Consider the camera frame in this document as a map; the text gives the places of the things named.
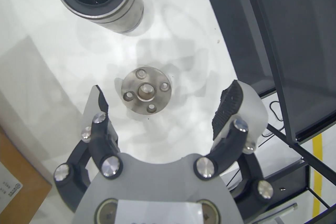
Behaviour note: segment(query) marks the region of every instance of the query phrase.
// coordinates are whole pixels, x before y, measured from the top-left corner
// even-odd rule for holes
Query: metal rod
[[[325,178],[327,178],[331,183],[336,185],[336,173],[325,165],[322,161],[316,158],[314,155],[309,153],[306,149],[302,148],[299,144],[290,144],[286,136],[280,132],[278,129],[274,128],[272,125],[268,124],[267,129],[275,134],[279,139],[281,139],[284,143],[286,143],[289,147],[291,147],[294,151],[298,152],[303,159],[313,167],[317,172],[322,174]]]
[[[315,191],[313,191],[310,187],[308,188],[308,190],[311,192],[312,195],[315,196],[315,198],[320,201],[327,209],[330,208],[330,206],[320,197],[316,194]]]

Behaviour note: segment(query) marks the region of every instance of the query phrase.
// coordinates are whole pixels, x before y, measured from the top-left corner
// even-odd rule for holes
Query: black cable
[[[283,122],[284,120],[283,120],[283,119],[280,119],[280,118],[277,116],[277,114],[275,113],[274,109],[272,109],[272,104],[274,104],[274,103],[280,103],[280,102],[279,102],[279,101],[272,101],[272,102],[270,103],[270,110],[274,113],[274,115],[275,115],[275,117],[277,118],[278,121]],[[273,133],[270,132],[268,135],[264,135],[264,133],[262,133],[261,135],[262,135],[262,137],[267,138],[267,137],[272,136],[272,134],[273,134]]]
[[[266,143],[267,141],[269,141],[273,136],[274,136],[274,134],[271,134],[271,137],[268,138],[268,139],[266,139],[264,142],[262,142],[258,147],[260,147],[261,145],[263,145],[264,143]],[[232,179],[228,182],[227,187],[232,182],[232,180],[234,179],[234,177],[237,176],[237,174],[238,174],[239,171],[240,171],[240,169],[237,170],[237,172],[234,174],[234,176],[232,177]]]
[[[272,109],[272,104],[274,104],[274,103],[280,103],[280,102],[279,102],[279,101],[272,101],[272,102],[270,103],[270,110],[274,113],[274,115],[275,115],[275,117],[277,118],[278,121],[283,122],[284,120],[283,120],[283,119],[280,119],[280,118],[277,116],[277,114],[275,113],[275,111]]]

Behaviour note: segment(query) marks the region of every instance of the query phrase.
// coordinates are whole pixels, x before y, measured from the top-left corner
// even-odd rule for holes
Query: black metal frame
[[[291,147],[294,151],[298,152],[302,159],[313,167],[322,176],[327,178],[331,183],[336,186],[336,173],[325,165],[322,161],[300,146],[298,143],[291,143],[287,140],[286,136],[272,125],[268,124],[267,129]],[[330,207],[326,202],[322,200],[310,187],[307,188],[326,208],[327,210],[318,216],[314,217],[306,224],[335,224],[336,223],[336,204]]]
[[[268,23],[264,19],[263,15],[265,15],[263,8],[259,6],[258,0],[250,0],[253,11],[258,19],[263,19],[262,21],[258,21],[260,33],[262,37],[268,38],[270,34],[268,33]],[[283,77],[281,77],[282,70],[279,62],[279,56],[277,54],[276,48],[272,46],[271,40],[264,40],[265,48],[269,50],[268,57],[270,61],[271,68],[273,66],[273,69],[276,70],[277,75],[273,75],[274,83],[276,86],[276,89],[278,91],[279,96],[279,102],[281,103],[281,110],[282,110],[282,117],[284,121],[284,125],[286,127],[286,134],[283,134],[276,128],[274,128],[271,125],[268,125],[267,129],[271,131],[274,135],[276,135],[279,139],[281,139],[284,143],[286,143],[289,147],[291,147],[293,150],[298,152],[302,159],[311,167],[313,167],[316,171],[318,171],[321,175],[326,177],[331,183],[336,185],[336,173],[330,169],[327,165],[325,165],[322,161],[317,159],[314,155],[312,155],[310,152],[305,150],[303,147],[299,145],[299,142],[302,144],[305,141],[308,141],[309,139],[313,138],[314,136],[318,135],[319,133],[323,132],[327,128],[331,127],[336,123],[336,113],[328,116],[327,118],[321,120],[319,123],[315,124],[314,126],[301,131],[297,135],[294,134],[290,130],[289,125],[289,118],[288,118],[288,112],[286,108],[286,103],[284,100],[284,95],[282,92],[282,80]],[[323,213],[319,214],[318,216],[314,217],[310,221],[308,221],[306,224],[335,224],[336,223],[336,204],[333,206],[329,206],[326,204],[310,187],[307,187],[307,190],[309,190],[320,202],[323,203],[324,206],[327,207],[327,210]]]

